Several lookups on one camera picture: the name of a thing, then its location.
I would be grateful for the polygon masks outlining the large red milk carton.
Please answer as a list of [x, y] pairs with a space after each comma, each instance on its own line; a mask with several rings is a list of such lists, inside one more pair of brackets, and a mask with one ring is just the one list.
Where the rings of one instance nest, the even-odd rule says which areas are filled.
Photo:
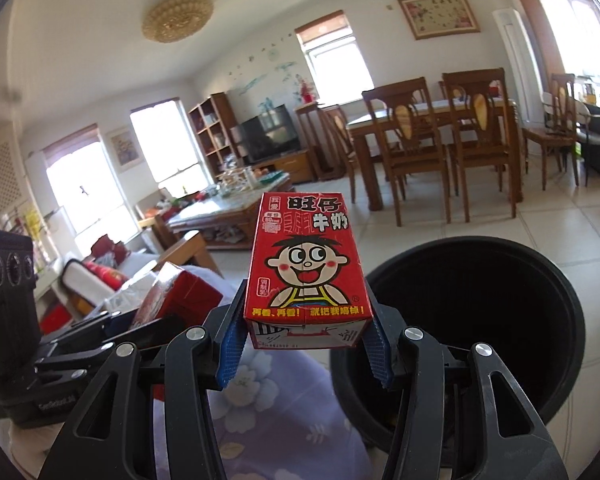
[[166, 262], [135, 312], [131, 327], [170, 316], [185, 326], [201, 325], [223, 300], [224, 295], [216, 287], [219, 278], [210, 269]]

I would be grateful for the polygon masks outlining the small red milk carton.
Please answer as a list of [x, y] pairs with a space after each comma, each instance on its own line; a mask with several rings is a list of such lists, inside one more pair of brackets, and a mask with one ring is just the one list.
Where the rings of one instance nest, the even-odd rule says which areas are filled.
[[260, 350], [358, 343], [373, 311], [342, 194], [263, 194], [244, 318]]

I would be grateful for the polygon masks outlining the black trash bin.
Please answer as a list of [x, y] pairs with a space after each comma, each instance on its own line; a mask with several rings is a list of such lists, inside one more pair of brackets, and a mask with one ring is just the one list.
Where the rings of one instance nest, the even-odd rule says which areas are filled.
[[390, 308], [384, 388], [362, 341], [330, 355], [336, 397], [388, 479], [562, 479], [548, 433], [580, 372], [585, 326], [565, 274], [504, 238], [434, 240], [370, 272]]

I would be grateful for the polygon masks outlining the purple floral tablecloth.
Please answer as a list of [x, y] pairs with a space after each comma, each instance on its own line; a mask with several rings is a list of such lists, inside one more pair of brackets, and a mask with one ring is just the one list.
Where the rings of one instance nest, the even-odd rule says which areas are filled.
[[304, 351], [246, 343], [235, 377], [208, 393], [229, 479], [369, 479], [372, 463], [329, 371]]

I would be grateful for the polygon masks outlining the wooden coffee table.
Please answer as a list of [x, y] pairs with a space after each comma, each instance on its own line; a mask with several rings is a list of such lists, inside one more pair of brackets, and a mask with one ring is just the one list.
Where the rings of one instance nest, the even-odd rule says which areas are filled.
[[273, 176], [271, 182], [255, 190], [193, 203], [168, 220], [166, 226], [173, 234], [191, 230], [208, 234], [206, 244], [211, 250], [248, 250], [252, 247], [263, 194], [294, 190], [288, 172], [277, 171]]

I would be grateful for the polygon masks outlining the wooden sofa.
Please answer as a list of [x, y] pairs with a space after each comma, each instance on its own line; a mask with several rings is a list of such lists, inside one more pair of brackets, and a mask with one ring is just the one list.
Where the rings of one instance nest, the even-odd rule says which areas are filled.
[[[108, 236], [103, 236], [95, 244], [96, 255], [80, 260], [69, 259], [60, 274], [60, 284], [67, 293], [70, 304], [83, 316], [101, 307], [124, 285], [132, 285], [146, 276], [150, 278], [166, 263], [177, 266], [200, 266], [222, 275], [208, 251], [204, 238], [198, 231], [189, 231], [163, 252], [151, 252], [148, 245], [140, 252], [140, 241], [131, 240], [128, 244], [114, 244]], [[95, 274], [84, 266], [84, 261], [95, 261], [111, 266], [129, 278], [116, 292], [105, 285]]]

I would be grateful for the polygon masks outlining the red cushion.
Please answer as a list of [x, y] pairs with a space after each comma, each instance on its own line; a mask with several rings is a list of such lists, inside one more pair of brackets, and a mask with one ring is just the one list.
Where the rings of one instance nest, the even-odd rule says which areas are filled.
[[129, 281], [129, 278], [121, 273], [119, 270], [112, 268], [111, 266], [104, 266], [103, 264], [96, 263], [95, 261], [84, 261], [84, 266], [87, 267], [93, 274], [95, 274], [105, 285], [114, 290], [119, 290], [124, 283]]

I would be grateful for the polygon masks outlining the wooden dining chair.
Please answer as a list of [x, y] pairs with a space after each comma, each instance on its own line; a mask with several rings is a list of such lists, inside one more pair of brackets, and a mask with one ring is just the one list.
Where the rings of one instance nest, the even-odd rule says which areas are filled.
[[468, 171], [476, 168], [496, 171], [498, 188], [508, 191], [510, 214], [516, 216], [521, 191], [519, 141], [505, 70], [444, 73], [442, 82], [453, 133], [449, 162], [465, 221], [471, 219]]
[[321, 111], [326, 118], [327, 130], [334, 139], [340, 162], [349, 178], [351, 202], [355, 203], [355, 173], [358, 169], [358, 158], [356, 157], [350, 133], [347, 129], [348, 118], [340, 105], [324, 106], [321, 108]]
[[428, 172], [440, 174], [445, 221], [450, 223], [449, 168], [426, 79], [385, 84], [363, 91], [362, 98], [390, 184], [396, 225], [402, 226], [399, 200], [405, 200], [406, 177]]

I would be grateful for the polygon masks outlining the black flat television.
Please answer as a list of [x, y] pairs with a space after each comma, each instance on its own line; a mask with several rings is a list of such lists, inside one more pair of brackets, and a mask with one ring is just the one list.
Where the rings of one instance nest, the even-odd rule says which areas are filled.
[[234, 128], [237, 146], [248, 164], [299, 151], [300, 136], [285, 105], [254, 116]]

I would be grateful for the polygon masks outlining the wooden bookshelf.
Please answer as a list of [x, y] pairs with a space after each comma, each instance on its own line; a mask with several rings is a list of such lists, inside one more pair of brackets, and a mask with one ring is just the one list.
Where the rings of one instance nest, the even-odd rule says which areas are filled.
[[238, 122], [224, 92], [210, 94], [188, 111], [188, 117], [212, 179], [222, 174], [230, 156], [242, 162], [233, 134]]

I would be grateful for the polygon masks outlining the framed sunflower picture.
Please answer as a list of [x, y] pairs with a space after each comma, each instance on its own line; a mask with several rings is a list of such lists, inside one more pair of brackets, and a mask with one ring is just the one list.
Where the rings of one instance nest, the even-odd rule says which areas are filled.
[[117, 128], [105, 134], [114, 166], [119, 172], [134, 168], [144, 161], [137, 137], [131, 128]]

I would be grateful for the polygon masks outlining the tall wooden plant stand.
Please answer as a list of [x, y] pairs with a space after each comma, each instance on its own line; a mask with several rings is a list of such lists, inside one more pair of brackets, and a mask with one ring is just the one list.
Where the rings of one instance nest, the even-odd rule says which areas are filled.
[[341, 178], [344, 169], [324, 110], [317, 102], [311, 102], [298, 106], [294, 112], [317, 179], [325, 181]]

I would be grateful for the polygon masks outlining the gold ceiling lamp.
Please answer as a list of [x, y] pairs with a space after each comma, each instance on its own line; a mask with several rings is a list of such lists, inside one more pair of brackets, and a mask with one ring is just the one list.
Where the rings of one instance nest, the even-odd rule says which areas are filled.
[[143, 36], [159, 44], [173, 44], [199, 32], [213, 10], [212, 0], [163, 0], [144, 16]]

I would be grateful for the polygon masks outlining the framed floral picture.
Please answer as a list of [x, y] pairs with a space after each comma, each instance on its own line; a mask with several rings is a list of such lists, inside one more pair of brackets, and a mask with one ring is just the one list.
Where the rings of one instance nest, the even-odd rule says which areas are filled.
[[416, 40], [481, 32], [467, 0], [398, 0]]

